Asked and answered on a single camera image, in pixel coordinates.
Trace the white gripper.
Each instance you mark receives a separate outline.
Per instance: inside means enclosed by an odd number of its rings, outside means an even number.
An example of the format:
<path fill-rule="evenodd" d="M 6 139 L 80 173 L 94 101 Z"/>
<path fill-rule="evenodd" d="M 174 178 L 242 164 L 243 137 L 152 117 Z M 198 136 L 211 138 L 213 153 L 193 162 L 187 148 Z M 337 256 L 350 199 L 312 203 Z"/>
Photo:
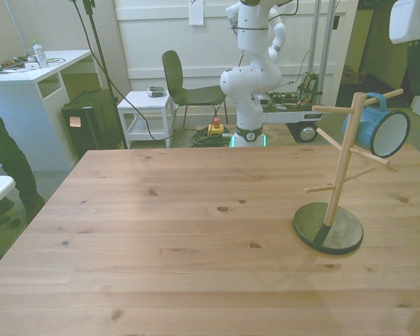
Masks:
<path fill-rule="evenodd" d="M 393 4 L 389 23 L 392 43 L 409 42 L 407 73 L 414 96 L 420 96 L 420 0 L 399 0 Z"/>

